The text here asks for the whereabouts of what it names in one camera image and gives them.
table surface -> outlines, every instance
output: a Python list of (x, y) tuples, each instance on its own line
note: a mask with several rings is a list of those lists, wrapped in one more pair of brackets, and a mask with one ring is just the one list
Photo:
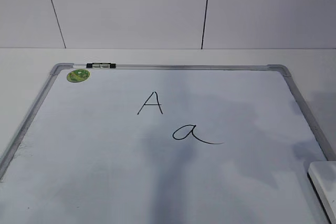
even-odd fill
[(32, 105), (52, 67), (60, 62), (153, 65), (268, 65), (288, 67), (336, 151), (336, 50), (120, 50), (0, 49), (0, 153)]

green sticker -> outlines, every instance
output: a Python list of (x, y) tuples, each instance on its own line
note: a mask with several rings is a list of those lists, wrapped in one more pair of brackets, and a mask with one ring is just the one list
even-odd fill
[(67, 80), (70, 82), (85, 81), (90, 77), (90, 72), (86, 69), (76, 69), (67, 75)]

whiteboard frame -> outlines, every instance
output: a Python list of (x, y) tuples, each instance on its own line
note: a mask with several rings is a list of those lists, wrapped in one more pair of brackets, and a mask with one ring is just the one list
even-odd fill
[[(37, 114), (39, 108), (41, 107), (44, 99), (46, 98), (49, 90), (53, 86), (58, 74), (64, 69), (72, 68), (86, 68), (86, 64), (74, 64), (74, 63), (58, 63), (56, 64), (43, 85), (41, 91), (39, 92), (37, 98), (35, 99), (33, 105), (30, 107), (28, 113), (26, 114), (24, 120), (20, 124), (18, 130), (11, 139), (9, 145), (7, 146), (3, 156), (0, 158), (0, 179), (6, 173), (6, 170), (12, 161), (15, 152), (21, 144), (26, 132), (28, 131), (35, 115)], [(116, 65), (116, 69), (141, 69), (141, 70), (251, 70), (251, 71), (277, 71), (279, 72), (285, 82), (287, 83), (290, 92), (292, 93), (296, 103), (298, 104), (304, 118), (309, 124), (310, 130), (313, 132), (318, 144), (320, 145), (323, 154), (328, 161), (336, 161), (336, 153), (332, 149), (330, 143), (328, 142), (325, 134), (322, 132), (321, 127), (316, 121), (314, 115), (312, 114), (310, 108), (308, 107), (306, 101), (304, 100), (302, 94), (300, 93), (298, 87), (296, 86), (291, 73), (288, 68), (284, 65), (266, 65), (266, 66), (214, 66), (214, 65)], [(102, 71), (113, 71), (114, 69), (102, 69)]]

whiteboard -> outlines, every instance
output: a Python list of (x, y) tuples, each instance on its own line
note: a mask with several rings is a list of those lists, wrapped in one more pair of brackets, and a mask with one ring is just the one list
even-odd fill
[(71, 71), (22, 131), (0, 223), (328, 223), (307, 178), (326, 158), (280, 72)]

